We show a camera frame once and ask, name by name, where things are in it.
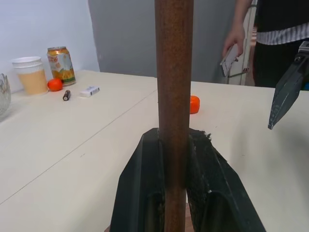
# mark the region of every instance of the hand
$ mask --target hand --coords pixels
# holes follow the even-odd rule
[[[222,57],[225,57],[227,51],[234,44],[238,45],[238,56],[243,53],[243,41],[245,39],[245,30],[242,24],[234,24],[230,30],[223,47]]]

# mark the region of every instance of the white eraser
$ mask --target white eraser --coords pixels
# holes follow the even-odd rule
[[[96,94],[97,92],[100,91],[100,88],[99,87],[96,87],[96,86],[89,86],[87,89],[83,90],[80,92],[80,95],[82,97],[86,97],[86,98],[89,98],[91,97],[92,95]]]

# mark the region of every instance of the white wall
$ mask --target white wall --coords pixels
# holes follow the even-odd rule
[[[74,69],[99,71],[87,0],[0,0],[0,73],[22,89],[10,60],[40,56],[52,78],[47,48],[66,46]]]

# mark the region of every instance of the can label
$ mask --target can label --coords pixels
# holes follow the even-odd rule
[[[55,56],[51,54],[47,56],[54,78],[60,79],[64,85],[75,83],[75,74],[69,54],[58,53]]]

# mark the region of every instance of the person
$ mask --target person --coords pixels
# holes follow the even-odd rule
[[[234,44],[243,53],[243,21],[252,0],[236,0],[234,20],[223,57]],[[298,48],[309,38],[309,0],[258,0],[257,38],[253,58],[255,86],[276,87],[293,63]]]

